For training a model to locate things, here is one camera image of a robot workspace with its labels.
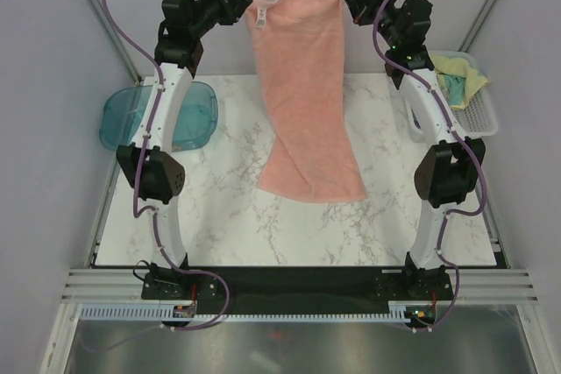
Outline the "pink towel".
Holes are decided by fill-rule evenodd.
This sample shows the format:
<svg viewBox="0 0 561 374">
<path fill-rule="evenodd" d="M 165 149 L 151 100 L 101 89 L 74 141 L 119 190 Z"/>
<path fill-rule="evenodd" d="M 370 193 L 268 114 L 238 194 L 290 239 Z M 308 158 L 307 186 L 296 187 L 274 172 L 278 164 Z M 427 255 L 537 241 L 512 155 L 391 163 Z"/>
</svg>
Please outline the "pink towel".
<svg viewBox="0 0 561 374">
<path fill-rule="evenodd" d="M 349 203 L 366 188 L 344 125 L 343 0 L 254 0 L 245 13 L 275 140 L 260 189 Z"/>
</svg>

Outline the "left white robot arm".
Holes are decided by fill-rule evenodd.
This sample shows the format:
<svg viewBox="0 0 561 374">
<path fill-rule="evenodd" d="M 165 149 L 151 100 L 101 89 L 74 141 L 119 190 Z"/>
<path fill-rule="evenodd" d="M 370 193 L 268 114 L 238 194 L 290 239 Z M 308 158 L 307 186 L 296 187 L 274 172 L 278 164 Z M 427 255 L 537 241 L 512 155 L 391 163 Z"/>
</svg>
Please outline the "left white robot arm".
<svg viewBox="0 0 561 374">
<path fill-rule="evenodd" d="M 174 128 L 202 58 L 202 37 L 215 25 L 236 24 L 251 3 L 162 0 L 164 19 L 150 57 L 155 82 L 131 142 L 117 148 L 117 162 L 133 190 L 133 214 L 148 215 L 151 223 L 154 252 L 146 282 L 161 282 L 173 299 L 187 296 L 192 286 L 178 215 L 186 174 L 171 155 Z"/>
</svg>

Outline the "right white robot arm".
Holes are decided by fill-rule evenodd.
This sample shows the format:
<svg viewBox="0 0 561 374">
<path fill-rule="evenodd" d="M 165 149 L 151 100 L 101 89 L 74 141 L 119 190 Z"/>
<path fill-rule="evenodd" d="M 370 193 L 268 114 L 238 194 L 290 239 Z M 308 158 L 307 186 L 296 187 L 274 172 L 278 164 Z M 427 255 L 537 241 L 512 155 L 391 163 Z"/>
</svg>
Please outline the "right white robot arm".
<svg viewBox="0 0 561 374">
<path fill-rule="evenodd" d="M 415 190 L 422 201 L 415 241 L 402 268 L 401 289 L 421 299 L 433 285 L 448 279 L 453 266 L 443 254 L 444 235 L 454 215 L 476 216 L 477 209 L 460 208 L 476 186 L 485 187 L 481 164 L 484 141 L 469 136 L 452 115 L 442 94 L 425 46 L 432 4 L 428 0 L 344 0 L 354 24 L 373 28 L 373 39 L 384 39 L 380 52 L 385 71 L 414 111 L 428 150 L 415 170 Z"/>
</svg>

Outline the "teal cloth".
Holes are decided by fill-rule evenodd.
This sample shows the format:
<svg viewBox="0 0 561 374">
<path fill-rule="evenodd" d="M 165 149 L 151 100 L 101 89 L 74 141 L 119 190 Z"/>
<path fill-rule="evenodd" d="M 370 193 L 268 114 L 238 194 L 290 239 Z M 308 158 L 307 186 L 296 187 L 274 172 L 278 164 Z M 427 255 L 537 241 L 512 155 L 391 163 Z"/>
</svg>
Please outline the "teal cloth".
<svg viewBox="0 0 561 374">
<path fill-rule="evenodd" d="M 445 89 L 448 92 L 449 104 L 455 107 L 461 106 L 465 95 L 465 78 L 447 74 L 443 78 Z"/>
</svg>

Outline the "teal transparent plastic bin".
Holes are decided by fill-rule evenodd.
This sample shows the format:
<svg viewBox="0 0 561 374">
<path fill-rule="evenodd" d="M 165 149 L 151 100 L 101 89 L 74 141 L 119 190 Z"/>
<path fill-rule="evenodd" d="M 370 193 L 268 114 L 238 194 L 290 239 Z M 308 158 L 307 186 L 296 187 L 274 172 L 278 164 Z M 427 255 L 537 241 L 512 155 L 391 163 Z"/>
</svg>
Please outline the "teal transparent plastic bin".
<svg viewBox="0 0 561 374">
<path fill-rule="evenodd" d="M 110 151 L 128 145 L 145 114 L 151 86 L 122 89 L 103 106 L 103 119 L 98 131 L 101 144 Z M 177 118 L 172 150 L 192 151 L 204 147 L 214 134 L 218 121 L 215 91 L 204 82 L 195 81 L 188 88 Z"/>
</svg>

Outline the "yellow cloth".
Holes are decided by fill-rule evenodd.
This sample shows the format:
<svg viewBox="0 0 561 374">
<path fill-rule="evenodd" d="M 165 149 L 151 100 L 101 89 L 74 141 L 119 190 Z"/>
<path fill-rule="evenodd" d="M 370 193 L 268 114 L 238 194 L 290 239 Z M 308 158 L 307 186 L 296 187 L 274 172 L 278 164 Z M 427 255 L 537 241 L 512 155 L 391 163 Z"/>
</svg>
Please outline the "yellow cloth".
<svg viewBox="0 0 561 374">
<path fill-rule="evenodd" d="M 476 96 L 481 89 L 486 88 L 489 80 L 475 67 L 473 67 L 468 60 L 460 57 L 448 57 L 443 55 L 431 54 L 430 58 L 434 64 L 437 74 L 438 85 L 443 92 L 448 102 L 448 92 L 445 89 L 444 78 L 445 74 L 461 76 L 465 78 L 465 95 L 463 104 L 459 107 L 449 106 L 452 109 L 465 109 L 470 101 Z"/>
</svg>

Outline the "white perforated plastic basket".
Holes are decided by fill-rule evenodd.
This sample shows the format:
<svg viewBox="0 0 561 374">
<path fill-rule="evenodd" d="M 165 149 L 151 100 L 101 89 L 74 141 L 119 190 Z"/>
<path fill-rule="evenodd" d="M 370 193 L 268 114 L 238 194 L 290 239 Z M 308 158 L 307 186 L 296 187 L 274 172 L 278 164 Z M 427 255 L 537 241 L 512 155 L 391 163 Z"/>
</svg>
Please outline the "white perforated plastic basket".
<svg viewBox="0 0 561 374">
<path fill-rule="evenodd" d="M 468 53 L 433 51 L 430 54 L 460 57 L 468 60 L 473 67 L 479 70 L 479 64 Z M 465 109 L 451 109 L 453 115 L 456 117 L 462 128 L 469 132 L 473 137 L 491 137 L 498 131 L 498 123 L 489 98 L 487 87 L 481 89 L 480 92 L 473 97 Z"/>
</svg>

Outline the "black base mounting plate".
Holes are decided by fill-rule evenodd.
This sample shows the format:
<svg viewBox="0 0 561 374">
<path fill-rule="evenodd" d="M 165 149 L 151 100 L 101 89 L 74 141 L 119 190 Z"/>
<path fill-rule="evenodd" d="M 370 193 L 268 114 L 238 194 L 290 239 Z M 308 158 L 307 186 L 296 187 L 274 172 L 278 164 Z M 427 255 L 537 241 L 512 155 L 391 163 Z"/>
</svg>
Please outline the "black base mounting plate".
<svg viewBox="0 0 561 374">
<path fill-rule="evenodd" d="M 194 299 L 204 314 L 365 314 L 388 310 L 392 301 L 447 301 L 452 286 L 444 268 L 201 266 L 183 275 L 152 265 L 141 296 Z"/>
</svg>

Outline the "left aluminium corner post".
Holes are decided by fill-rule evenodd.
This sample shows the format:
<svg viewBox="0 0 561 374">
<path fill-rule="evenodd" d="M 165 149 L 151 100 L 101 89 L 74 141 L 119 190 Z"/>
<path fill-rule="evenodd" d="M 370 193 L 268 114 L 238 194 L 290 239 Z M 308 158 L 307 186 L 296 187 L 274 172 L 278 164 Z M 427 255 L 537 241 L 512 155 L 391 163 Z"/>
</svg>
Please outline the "left aluminium corner post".
<svg viewBox="0 0 561 374">
<path fill-rule="evenodd" d="M 142 77 L 138 70 L 135 68 L 131 57 L 126 52 L 124 43 L 119 38 L 117 32 L 113 29 L 110 21 L 106 18 L 103 11 L 101 0 L 86 0 L 90 10 L 93 12 L 96 22 L 101 26 L 103 34 L 110 43 L 110 47 L 117 55 L 119 62 L 124 66 L 126 73 L 135 85 L 142 81 Z"/>
</svg>

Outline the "aluminium extrusion rail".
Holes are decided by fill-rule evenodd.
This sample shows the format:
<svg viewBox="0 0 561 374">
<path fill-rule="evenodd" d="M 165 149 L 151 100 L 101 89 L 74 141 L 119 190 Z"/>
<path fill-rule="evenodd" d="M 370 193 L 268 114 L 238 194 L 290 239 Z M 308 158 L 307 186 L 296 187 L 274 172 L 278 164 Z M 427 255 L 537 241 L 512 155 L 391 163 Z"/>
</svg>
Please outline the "aluminium extrusion rail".
<svg viewBox="0 0 561 374">
<path fill-rule="evenodd" d="M 61 300 L 70 302 L 137 302 L 141 284 L 126 269 L 73 269 Z M 537 303 L 529 274 L 518 269 L 473 269 L 460 272 L 460 304 Z"/>
</svg>

